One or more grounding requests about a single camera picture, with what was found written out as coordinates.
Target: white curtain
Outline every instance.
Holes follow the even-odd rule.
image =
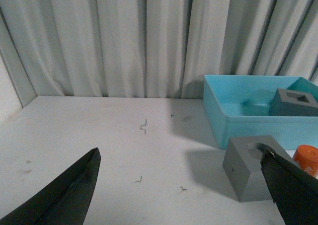
[[[201,98],[206,74],[318,82],[318,0],[0,0],[0,7],[37,95]]]

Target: orange container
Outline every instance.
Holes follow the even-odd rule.
[[[306,173],[318,176],[318,149],[309,145],[300,145],[293,156],[294,161]]]

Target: gray cube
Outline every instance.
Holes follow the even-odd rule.
[[[271,147],[297,166],[272,136],[230,138],[223,168],[240,202],[272,199],[261,171],[260,147]]]
[[[271,116],[317,116],[318,103],[307,92],[278,88],[271,102]]]

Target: white table surface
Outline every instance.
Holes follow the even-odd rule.
[[[150,98],[37,97],[0,127],[0,218],[95,147],[86,225],[284,224],[271,200],[238,202],[202,100]]]

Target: blue plastic bin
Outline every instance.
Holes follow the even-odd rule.
[[[318,146],[318,117],[269,115],[277,88],[309,92],[318,101],[318,87],[303,77],[205,76],[203,104],[221,149],[230,137],[261,135],[272,135],[286,150]]]

